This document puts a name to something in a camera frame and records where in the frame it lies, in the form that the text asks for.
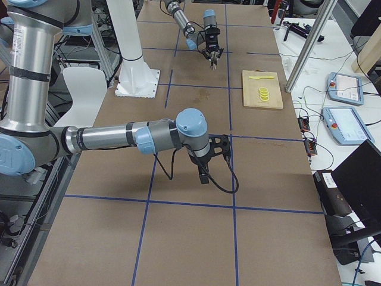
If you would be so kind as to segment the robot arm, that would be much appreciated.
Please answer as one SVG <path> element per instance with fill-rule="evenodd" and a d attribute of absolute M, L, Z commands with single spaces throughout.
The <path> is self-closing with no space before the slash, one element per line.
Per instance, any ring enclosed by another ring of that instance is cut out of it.
<path fill-rule="evenodd" d="M 216 14 L 214 10 L 205 10 L 203 15 L 203 26 L 194 21 L 190 21 L 180 6 L 180 1 L 164 1 L 166 13 L 171 15 L 178 24 L 186 44 L 192 51 L 198 51 L 210 62 L 212 70 L 217 68 L 224 48 L 219 45 L 218 36 L 220 29 L 217 26 Z"/>
<path fill-rule="evenodd" d="M 90 36 L 90 1 L 8 1 L 13 22 L 10 81 L 1 117 L 1 173 L 19 176 L 60 157 L 90 150 L 136 147 L 144 154 L 186 148 L 206 184 L 213 142 L 207 121 L 195 108 L 175 119 L 94 126 L 97 110 L 87 105 L 102 100 L 107 83 L 101 71 L 69 67 L 63 71 L 71 107 L 54 125 L 46 122 L 56 38 Z"/>

